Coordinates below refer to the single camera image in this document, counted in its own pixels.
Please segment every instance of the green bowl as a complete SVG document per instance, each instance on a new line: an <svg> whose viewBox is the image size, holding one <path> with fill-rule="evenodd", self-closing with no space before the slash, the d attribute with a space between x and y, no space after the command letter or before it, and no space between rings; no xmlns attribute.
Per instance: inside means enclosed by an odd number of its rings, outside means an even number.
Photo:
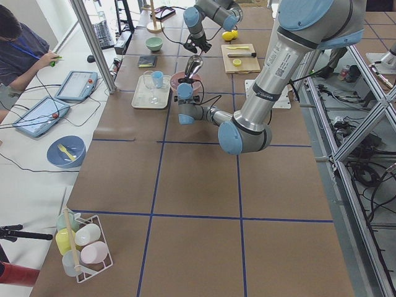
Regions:
<svg viewBox="0 0 396 297"><path fill-rule="evenodd" d="M160 37L150 37L146 40L146 46L150 51L159 51L162 47L162 43Z"/></svg>

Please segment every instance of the wooden cutting board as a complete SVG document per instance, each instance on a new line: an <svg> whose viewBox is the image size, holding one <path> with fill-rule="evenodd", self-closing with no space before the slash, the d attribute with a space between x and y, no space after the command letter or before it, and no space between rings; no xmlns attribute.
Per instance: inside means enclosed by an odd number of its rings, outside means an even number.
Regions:
<svg viewBox="0 0 396 297"><path fill-rule="evenodd" d="M229 47L238 47L238 46L248 46L249 49L230 49ZM254 58L229 58L227 54L244 54L244 53L255 53L254 47L251 43L244 43L238 45L222 45L222 54L224 61L225 73L253 73L260 72L261 68L259 65L259 60L257 57ZM240 59L242 61L242 65L234 66L233 60Z"/></svg>

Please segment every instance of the pink bowl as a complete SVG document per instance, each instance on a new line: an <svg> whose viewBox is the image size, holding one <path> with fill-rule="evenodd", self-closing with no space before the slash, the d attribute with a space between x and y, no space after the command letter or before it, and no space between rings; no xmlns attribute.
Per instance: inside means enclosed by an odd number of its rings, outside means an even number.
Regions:
<svg viewBox="0 0 396 297"><path fill-rule="evenodd" d="M184 77L184 71L180 71L180 72L172 75L170 84L171 84L171 89L174 94L177 94L177 89L180 84L178 80L182 79L183 77ZM192 78L196 79L196 80L201 80L200 76L198 74L195 74ZM200 82L194 82L192 84L192 90L193 90L194 95L198 95L200 89L201 89Z"/></svg>

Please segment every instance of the light blue gripper part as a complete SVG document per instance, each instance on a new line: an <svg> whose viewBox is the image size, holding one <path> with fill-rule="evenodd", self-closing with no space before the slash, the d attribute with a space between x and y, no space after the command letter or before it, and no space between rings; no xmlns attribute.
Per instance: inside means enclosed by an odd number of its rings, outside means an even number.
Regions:
<svg viewBox="0 0 396 297"><path fill-rule="evenodd" d="M226 153L239 155L242 152L243 143L238 128L231 122L222 122L217 132L220 146Z"/></svg>
<svg viewBox="0 0 396 297"><path fill-rule="evenodd" d="M179 114L179 124L180 125L191 125L194 124L194 118L186 114Z"/></svg>
<svg viewBox="0 0 396 297"><path fill-rule="evenodd" d="M195 7L188 7L183 14L187 27L195 26L199 21L199 12Z"/></svg>
<svg viewBox="0 0 396 297"><path fill-rule="evenodd" d="M235 15L229 15L223 23L223 28L226 31L231 31L232 29L234 29L235 25L238 23L238 19L236 18Z"/></svg>
<svg viewBox="0 0 396 297"><path fill-rule="evenodd" d="M193 89L191 85L183 82L178 86L178 97L179 99L186 100L192 97Z"/></svg>
<svg viewBox="0 0 396 297"><path fill-rule="evenodd" d="M282 0L278 8L278 20L282 28L298 31L320 20L334 0Z"/></svg>
<svg viewBox="0 0 396 297"><path fill-rule="evenodd" d="M347 36L338 37L325 42L320 43L317 46L317 50L327 50L329 48L344 48L346 46L357 44L363 37L363 30L349 34Z"/></svg>

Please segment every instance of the red cylinder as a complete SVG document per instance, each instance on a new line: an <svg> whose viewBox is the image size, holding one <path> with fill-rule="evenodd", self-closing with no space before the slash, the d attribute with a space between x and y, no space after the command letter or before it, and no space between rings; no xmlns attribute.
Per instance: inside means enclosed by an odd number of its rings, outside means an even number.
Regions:
<svg viewBox="0 0 396 297"><path fill-rule="evenodd" d="M16 286L34 286L40 271L0 261L0 283Z"/></svg>

